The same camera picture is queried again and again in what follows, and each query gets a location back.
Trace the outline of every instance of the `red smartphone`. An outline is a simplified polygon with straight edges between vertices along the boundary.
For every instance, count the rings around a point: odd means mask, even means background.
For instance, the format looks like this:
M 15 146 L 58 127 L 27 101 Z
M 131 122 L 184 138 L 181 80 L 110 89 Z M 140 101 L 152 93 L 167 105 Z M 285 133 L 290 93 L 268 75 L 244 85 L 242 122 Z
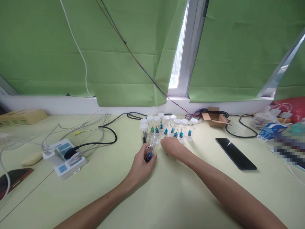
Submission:
M 32 168 L 11 170 L 8 172 L 10 177 L 10 191 L 12 191 L 21 181 L 23 181 L 34 170 Z M 0 200 L 4 197 L 7 190 L 7 178 L 4 174 L 0 177 Z

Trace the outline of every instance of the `white wall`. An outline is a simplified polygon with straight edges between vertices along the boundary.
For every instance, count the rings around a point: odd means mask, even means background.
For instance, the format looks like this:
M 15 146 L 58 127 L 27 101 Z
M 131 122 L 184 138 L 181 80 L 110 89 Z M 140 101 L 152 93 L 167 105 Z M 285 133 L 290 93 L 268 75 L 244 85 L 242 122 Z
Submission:
M 261 98 L 256 101 L 221 102 L 221 103 L 190 103 L 186 97 L 171 97 L 181 107 L 193 113 L 197 109 L 208 108 L 208 106 L 219 107 L 220 110 L 230 114 L 242 113 L 253 114 L 268 106 L 273 98 Z M 7 111 L 22 109 L 44 109 L 48 115 L 90 115 L 97 110 L 96 98 L 82 98 L 72 96 L 10 96 L 0 95 L 0 104 Z M 104 107 L 108 114 L 119 115 L 124 112 L 139 112 L 142 114 L 172 113 L 185 114 L 180 107 L 167 99 L 166 104 L 158 107 Z

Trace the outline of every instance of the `human arm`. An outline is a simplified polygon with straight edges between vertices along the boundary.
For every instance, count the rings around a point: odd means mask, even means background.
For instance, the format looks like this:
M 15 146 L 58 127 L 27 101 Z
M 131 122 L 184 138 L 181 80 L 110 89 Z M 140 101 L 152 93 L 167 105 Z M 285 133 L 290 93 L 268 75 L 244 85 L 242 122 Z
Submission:
M 54 229 L 93 229 L 105 219 L 105 217 L 130 194 L 140 183 L 145 181 L 153 169 L 157 155 L 153 155 L 149 163 L 145 162 L 145 148 L 143 144 L 135 155 L 132 167 L 127 177 L 114 189 L 83 209 L 79 210 Z
M 212 194 L 244 228 L 287 227 L 260 201 L 223 172 L 204 162 L 177 138 L 161 140 L 167 154 L 175 157 L 192 169 Z

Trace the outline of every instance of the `green curtain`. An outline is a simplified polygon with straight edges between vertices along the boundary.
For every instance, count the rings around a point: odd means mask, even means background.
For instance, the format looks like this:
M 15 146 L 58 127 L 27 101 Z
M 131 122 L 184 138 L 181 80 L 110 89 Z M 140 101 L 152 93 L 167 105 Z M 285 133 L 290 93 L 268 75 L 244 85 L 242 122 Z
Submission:
M 95 0 L 63 2 L 100 106 L 166 102 Z M 186 0 L 104 3 L 135 57 L 167 92 Z M 21 95 L 88 96 L 84 63 L 59 0 L 1 0 L 0 34 L 0 74 Z
M 305 96 L 305 44 L 292 59 L 287 71 L 282 76 L 275 93 L 275 100 Z
M 305 25 L 304 0 L 210 0 L 191 102 L 256 100 Z

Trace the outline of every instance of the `red wire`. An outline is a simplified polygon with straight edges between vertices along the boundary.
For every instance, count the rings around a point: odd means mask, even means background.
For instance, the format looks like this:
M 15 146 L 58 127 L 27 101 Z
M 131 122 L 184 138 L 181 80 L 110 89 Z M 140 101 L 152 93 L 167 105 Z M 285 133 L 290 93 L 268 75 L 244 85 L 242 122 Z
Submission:
M 109 23 L 111 24 L 111 26 L 112 26 L 112 28 L 116 31 L 116 33 L 118 34 L 118 36 L 121 38 L 121 40 L 124 42 L 124 44 L 126 45 L 126 48 L 128 49 L 128 51 L 130 52 L 130 54 L 132 55 L 132 57 L 134 58 L 134 60 L 138 63 L 138 65 L 140 65 L 140 67 L 141 68 L 143 68 L 143 66 L 138 62 L 138 60 L 134 57 L 134 55 L 133 55 L 133 53 L 130 51 L 130 49 L 128 48 L 128 45 L 126 44 L 126 42 L 124 41 L 124 39 L 120 36 L 120 34 L 118 33 L 118 31 L 115 29 L 115 27 L 112 25 L 112 23 L 111 23 L 111 21 L 109 20 L 109 18 L 107 17 L 107 15 L 105 14 L 105 12 L 104 12 L 104 10 L 103 10 L 103 8 L 100 6 L 100 4 L 98 3 L 98 1 L 97 0 L 95 0 L 96 1 L 96 3 L 98 4 L 98 6 L 99 6 L 99 8 L 102 10 L 102 12 L 103 12 L 103 14 L 105 15 L 105 17 L 107 18 L 107 20 L 109 21 Z M 181 106 L 179 106 L 177 103 L 175 103 L 173 100 L 171 100 L 164 92 L 162 92 L 165 96 L 166 96 L 166 98 L 168 98 L 170 101 L 172 101 L 174 104 L 176 104 L 178 107 L 180 107 L 181 109 L 183 109 L 185 112 L 187 112 L 188 114 L 189 114 L 189 112 L 186 110 L 186 109 L 184 109 L 183 107 L 181 107 Z

